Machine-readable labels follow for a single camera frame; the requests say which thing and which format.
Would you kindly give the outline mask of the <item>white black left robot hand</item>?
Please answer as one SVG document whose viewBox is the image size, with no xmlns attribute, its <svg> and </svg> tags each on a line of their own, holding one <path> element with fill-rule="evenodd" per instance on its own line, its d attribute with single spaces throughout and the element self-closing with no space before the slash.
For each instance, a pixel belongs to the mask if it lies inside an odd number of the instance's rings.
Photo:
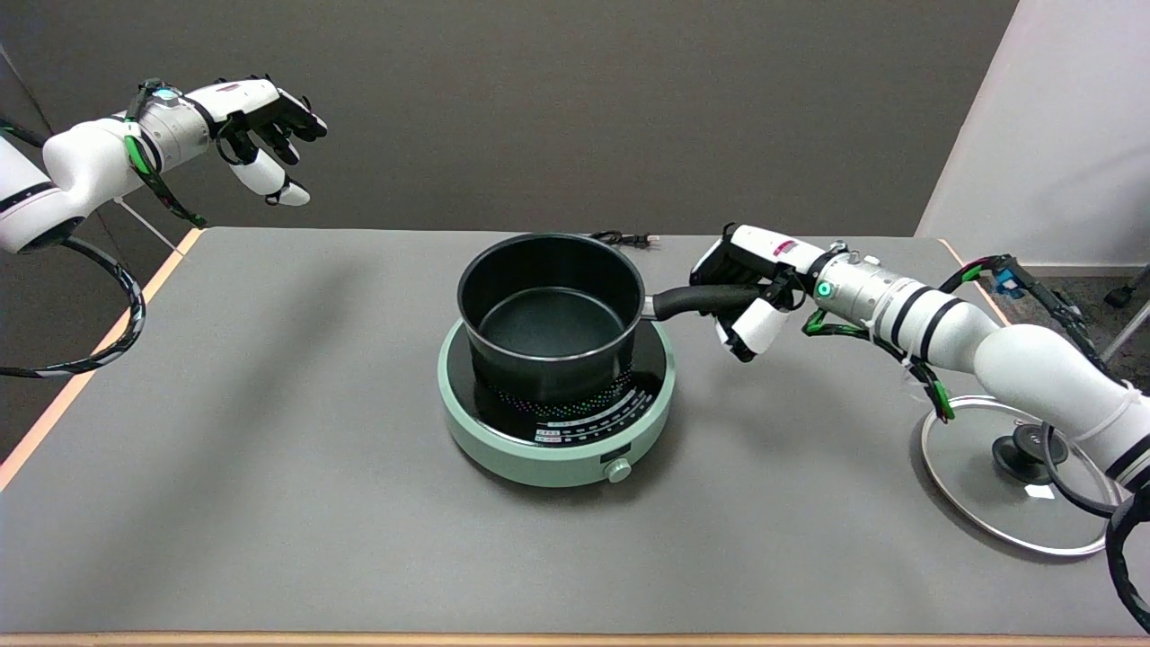
<svg viewBox="0 0 1150 647">
<path fill-rule="evenodd" d="M 266 205 L 308 205 L 308 188 L 288 175 L 288 165 L 300 163 L 293 143 L 316 143 L 328 128 L 305 97 L 296 98 L 268 77 L 250 76 L 218 80 L 184 99 L 201 113 L 218 156 L 245 187 Z"/>
</svg>

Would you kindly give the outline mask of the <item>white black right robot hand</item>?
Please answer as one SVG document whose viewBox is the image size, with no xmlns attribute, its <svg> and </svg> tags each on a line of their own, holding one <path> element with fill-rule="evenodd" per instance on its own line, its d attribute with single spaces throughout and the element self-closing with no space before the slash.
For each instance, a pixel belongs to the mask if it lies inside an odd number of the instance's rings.
<svg viewBox="0 0 1150 647">
<path fill-rule="evenodd" d="M 729 224 L 695 263 L 687 283 L 751 284 L 758 296 L 747 306 L 710 311 L 731 355 L 750 363 L 780 336 L 791 311 L 805 302 L 826 251 L 760 226 Z"/>
</svg>

